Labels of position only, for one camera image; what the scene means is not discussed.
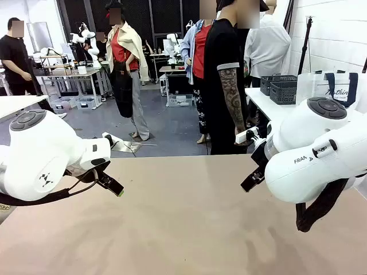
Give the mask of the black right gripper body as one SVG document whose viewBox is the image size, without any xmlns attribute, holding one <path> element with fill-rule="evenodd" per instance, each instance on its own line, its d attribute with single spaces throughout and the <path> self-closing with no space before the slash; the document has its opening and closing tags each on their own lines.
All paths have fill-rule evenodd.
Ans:
<svg viewBox="0 0 367 275">
<path fill-rule="evenodd" d="M 252 160 L 258 165 L 256 173 L 263 174 L 268 163 L 268 158 L 266 157 L 264 147 L 266 142 L 262 142 L 262 144 L 258 144 L 255 147 L 254 152 L 251 155 Z"/>
</svg>

